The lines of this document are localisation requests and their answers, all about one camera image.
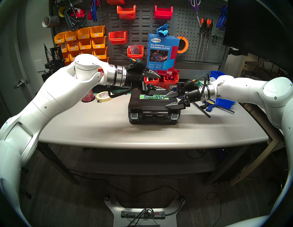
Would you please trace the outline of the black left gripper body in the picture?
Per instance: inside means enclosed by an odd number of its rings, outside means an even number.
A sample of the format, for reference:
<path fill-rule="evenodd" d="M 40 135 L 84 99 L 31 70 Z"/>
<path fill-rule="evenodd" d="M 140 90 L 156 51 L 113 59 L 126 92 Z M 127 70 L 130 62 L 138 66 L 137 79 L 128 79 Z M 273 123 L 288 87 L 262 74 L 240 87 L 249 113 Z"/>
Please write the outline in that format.
<path fill-rule="evenodd" d="M 144 73 L 146 70 L 142 71 L 131 71 L 130 69 L 126 70 L 126 79 L 125 86 L 136 88 L 140 91 L 147 91 L 147 87 L 144 82 Z"/>

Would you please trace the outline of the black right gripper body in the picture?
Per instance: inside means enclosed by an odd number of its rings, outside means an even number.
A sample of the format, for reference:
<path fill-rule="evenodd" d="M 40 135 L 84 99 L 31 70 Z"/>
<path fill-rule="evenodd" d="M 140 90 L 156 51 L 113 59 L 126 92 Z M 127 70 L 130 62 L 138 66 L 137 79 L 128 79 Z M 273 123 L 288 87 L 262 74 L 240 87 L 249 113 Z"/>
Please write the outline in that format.
<path fill-rule="evenodd" d="M 201 100 L 201 90 L 198 89 L 185 89 L 182 88 L 182 102 L 184 107 L 190 107 L 190 104 L 196 101 L 200 101 Z"/>

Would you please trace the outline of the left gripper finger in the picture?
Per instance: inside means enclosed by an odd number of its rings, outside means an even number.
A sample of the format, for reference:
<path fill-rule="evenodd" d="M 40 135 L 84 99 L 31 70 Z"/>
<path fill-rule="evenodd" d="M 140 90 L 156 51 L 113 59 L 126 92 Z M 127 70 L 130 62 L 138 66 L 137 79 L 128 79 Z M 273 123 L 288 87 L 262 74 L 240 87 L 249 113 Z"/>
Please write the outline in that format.
<path fill-rule="evenodd" d="M 144 77 L 150 77 L 150 78 L 161 78 L 156 72 L 150 70 L 150 69 L 145 69 L 144 70 Z"/>
<path fill-rule="evenodd" d="M 154 86 L 152 84 L 147 84 L 146 95 L 147 96 L 160 95 L 165 91 L 166 91 L 166 89 L 164 89 L 162 87 Z"/>

